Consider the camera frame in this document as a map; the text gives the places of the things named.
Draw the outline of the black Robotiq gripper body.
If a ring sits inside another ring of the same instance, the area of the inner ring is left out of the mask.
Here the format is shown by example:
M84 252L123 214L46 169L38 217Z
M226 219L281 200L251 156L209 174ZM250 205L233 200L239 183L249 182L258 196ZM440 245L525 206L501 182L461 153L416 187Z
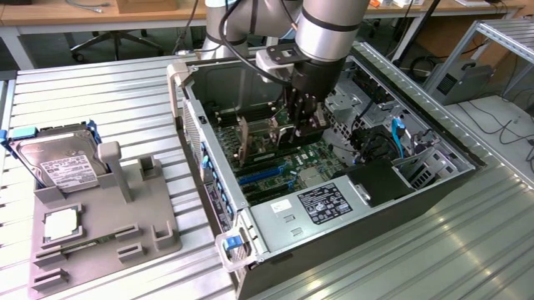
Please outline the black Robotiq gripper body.
M314 59L297 62L291 77L297 95L302 98L306 95L314 96L318 102L323 102L335 88L345 63L345 58L334 62Z

